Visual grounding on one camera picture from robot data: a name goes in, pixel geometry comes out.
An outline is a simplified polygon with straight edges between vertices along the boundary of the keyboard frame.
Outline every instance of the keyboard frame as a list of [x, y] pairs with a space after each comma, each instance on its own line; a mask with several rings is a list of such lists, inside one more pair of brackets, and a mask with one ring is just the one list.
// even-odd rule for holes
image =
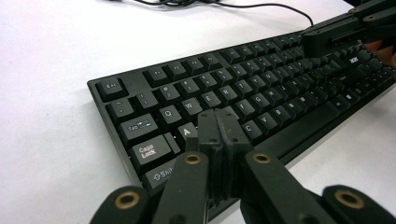
[[[293, 33], [289, 33], [289, 34], [284, 34], [284, 35], [291, 35], [291, 34], [298, 34], [299, 32], [293, 32]], [[190, 55], [187, 57], [183, 57], [183, 58], [178, 58], [176, 60], [172, 60], [172, 61], [168, 61], [168, 62], [164, 62], [164, 63], [157, 63], [157, 64], [153, 64], [153, 65], [149, 65], [149, 66], [145, 66], [145, 67], [141, 67], [141, 68], [137, 68], [134, 70], [129, 70], [126, 72], [122, 72], [122, 73], [118, 73], [115, 75], [111, 75], [111, 76], [106, 76], [106, 77], [119, 77], [119, 76], [129, 76], [131, 74], [141, 74], [141, 76], [136, 76], [136, 80], [134, 81], [134, 83], [138, 84], [138, 85], [145, 85], [143, 88], [146, 88], [146, 90], [156, 90], [159, 87], [155, 87], [155, 88], [151, 88], [150, 85], [148, 84], [148, 82], [146, 81], [146, 78], [143, 76], [143, 72], [147, 70], [147, 68], [149, 67], [153, 67], [153, 66], [160, 66], [163, 67], [169, 63], [172, 62], [182, 62], [186, 59], [189, 59], [190, 57], [199, 57], [201, 55], [204, 55], [206, 53], [216, 53], [216, 56], [219, 55], [220, 52], [222, 52], [225, 49], [229, 49], [229, 48], [236, 48], [239, 46], [243, 46], [243, 45], [247, 45], [250, 43], [255, 43], [257, 41], [261, 41], [261, 40], [267, 40], [267, 39], [272, 39], [272, 38], [276, 38], [276, 37], [280, 37], [280, 36], [284, 36], [284, 35], [277, 35], [277, 36], [272, 36], [272, 37], [267, 37], [264, 39], [259, 39], [256, 41], [251, 41], [251, 42], [247, 42], [247, 43], [243, 43], [240, 45], [235, 45], [235, 46], [230, 46], [227, 48], [223, 48], [223, 49], [215, 49], [215, 50], [211, 50], [208, 52], [203, 52], [200, 54], [196, 54], [196, 55]], [[224, 59], [222, 58], [222, 56], [217, 57], [218, 60], [220, 61], [220, 63], [222, 64], [222, 67], [224, 67], [224, 64], [227, 64]], [[125, 168], [125, 171], [128, 175], [128, 177], [131, 180], [131, 183], [133, 186], [138, 186], [138, 187], [143, 187], [142, 183], [140, 181], [139, 175], [136, 173], [134, 166], [132, 165], [132, 162], [129, 159], [129, 156], [127, 154], [127, 151], [125, 150], [125, 147], [123, 145], [123, 143], [121, 142], [121, 139], [118, 135], [117, 132], [117, 128], [116, 126], [113, 124], [113, 121], [111, 119], [111, 117], [109, 116], [106, 106], [109, 105], [111, 103], [110, 102], [106, 102], [104, 103], [102, 101], [101, 95], [99, 93], [99, 91], [96, 88], [96, 84], [99, 83], [103, 78], [105, 77], [100, 77], [97, 79], [93, 79], [88, 81], [87, 85], [90, 89], [90, 92], [92, 94], [93, 100], [95, 101], [95, 104], [99, 110], [99, 113], [106, 125], [107, 131], [110, 134], [110, 137], [114, 143], [114, 146], [120, 156], [120, 160]], [[177, 80], [177, 81], [171, 81], [168, 84], [175, 84], [178, 83], [181, 80]], [[301, 153], [303, 153], [304, 151], [306, 151], [309, 147], [311, 147], [312, 145], [314, 145], [318, 140], [320, 140], [322, 137], [324, 137], [327, 133], [329, 133], [331, 130], [333, 130], [334, 128], [336, 128], [338, 125], [340, 125], [342, 122], [344, 122], [347, 118], [349, 118], [351, 115], [355, 114], [357, 111], [359, 111], [363, 106], [367, 105], [369, 102], [371, 102], [377, 95], [379, 95], [381, 92], [383, 92], [384, 90], [386, 90], [388, 87], [390, 87], [393, 83], [395, 83], [394, 80], [390, 80], [388, 81], [386, 84], [382, 85], [380, 88], [375, 89], [373, 92], [369, 93], [369, 95], [367, 95], [365, 98], [363, 98], [362, 100], [360, 100], [359, 102], [357, 102], [355, 105], [353, 105], [351, 108], [348, 109], [347, 112], [345, 112], [344, 114], [342, 114], [340, 117], [336, 118], [335, 120], [331, 121], [329, 124], [327, 124], [324, 128], [322, 128], [319, 132], [311, 135], [309, 138], [307, 138], [305, 141], [303, 141], [299, 146], [297, 146], [296, 148], [294, 148], [291, 152], [289, 152], [288, 154], [284, 155], [282, 158], [280, 158], [280, 160], [286, 165], [287, 163], [289, 163], [290, 161], [292, 161], [294, 158], [296, 158], [298, 155], [300, 155]], [[138, 92], [135, 91], [130, 91], [130, 89], [132, 89], [134, 86], [130, 86], [128, 84], [125, 84], [125, 88], [128, 89], [128, 95], [124, 96], [122, 98], [131, 98], [133, 96], [135, 96]], [[156, 189], [156, 191], [161, 191], [161, 189], [163, 189], [164, 184], [160, 185], [159, 188], [160, 189]], [[209, 210], [209, 220], [213, 219], [214, 217], [216, 217], [219, 213], [221, 213], [222, 211], [224, 211], [225, 209], [227, 209], [229, 206], [231, 206], [233, 203], [237, 202], [236, 199], [231, 199], [228, 202], [224, 202], [221, 203], [219, 207], [212, 207]]]

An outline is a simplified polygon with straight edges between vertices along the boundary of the shift key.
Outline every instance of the shift key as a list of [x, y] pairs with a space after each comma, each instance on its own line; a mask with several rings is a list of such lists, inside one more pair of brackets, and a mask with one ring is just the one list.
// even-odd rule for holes
[[163, 135], [151, 138], [127, 151], [138, 174], [143, 174], [172, 158], [172, 149]]
[[160, 133], [160, 129], [150, 114], [123, 122], [119, 134], [126, 149], [146, 141]]
[[175, 161], [176, 159], [172, 159], [140, 176], [143, 186], [147, 190], [155, 189], [169, 179], [174, 170]]

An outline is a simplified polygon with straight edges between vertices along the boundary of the white table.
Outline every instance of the white table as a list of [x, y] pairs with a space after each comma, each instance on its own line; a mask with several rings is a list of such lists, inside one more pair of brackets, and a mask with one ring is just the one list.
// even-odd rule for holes
[[[314, 22], [350, 8], [341, 0], [279, 2]], [[279, 7], [2, 1], [0, 223], [87, 223], [108, 193], [130, 184], [88, 80], [308, 25]], [[317, 193], [334, 184], [361, 189], [395, 215], [395, 99], [393, 87], [292, 162], [290, 171]], [[241, 219], [233, 206], [212, 223]]]

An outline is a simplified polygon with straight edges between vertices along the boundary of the space bar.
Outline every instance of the space bar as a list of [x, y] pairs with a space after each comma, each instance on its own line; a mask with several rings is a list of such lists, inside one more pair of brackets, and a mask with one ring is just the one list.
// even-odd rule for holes
[[327, 102], [254, 148], [280, 159], [337, 118], [337, 115], [336, 108]]

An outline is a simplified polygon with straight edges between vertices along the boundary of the black keyboard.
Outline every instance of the black keyboard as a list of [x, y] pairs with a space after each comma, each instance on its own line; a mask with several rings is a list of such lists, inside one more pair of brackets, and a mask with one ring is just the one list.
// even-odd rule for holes
[[[197, 115], [224, 108], [255, 149], [285, 164], [394, 83], [362, 45], [305, 58], [299, 33], [159, 63], [88, 82], [135, 186], [161, 191]], [[230, 205], [212, 207], [209, 215]]]

